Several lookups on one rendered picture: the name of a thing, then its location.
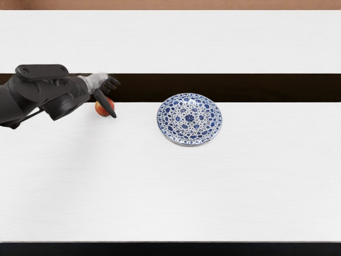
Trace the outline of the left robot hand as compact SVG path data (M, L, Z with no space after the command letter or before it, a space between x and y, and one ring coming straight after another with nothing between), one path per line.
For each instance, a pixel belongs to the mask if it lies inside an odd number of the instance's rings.
M95 73L84 78L89 94L92 94L101 107L113 118L117 118L115 110L103 92L109 93L115 90L120 83L106 73Z

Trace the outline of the blue white patterned plate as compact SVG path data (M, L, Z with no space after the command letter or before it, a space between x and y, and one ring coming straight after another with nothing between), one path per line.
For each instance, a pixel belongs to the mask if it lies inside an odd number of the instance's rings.
M198 146L214 139L222 128L219 107L196 93L180 93L166 99L157 112L162 134L181 146Z

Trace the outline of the red yellow apple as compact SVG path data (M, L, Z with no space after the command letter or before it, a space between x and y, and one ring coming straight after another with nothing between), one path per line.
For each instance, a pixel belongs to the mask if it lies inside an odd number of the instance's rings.
M111 108L115 109L115 103L107 97L107 100L109 101ZM108 117L110 114L100 105L98 101L95 102L95 111L102 117Z

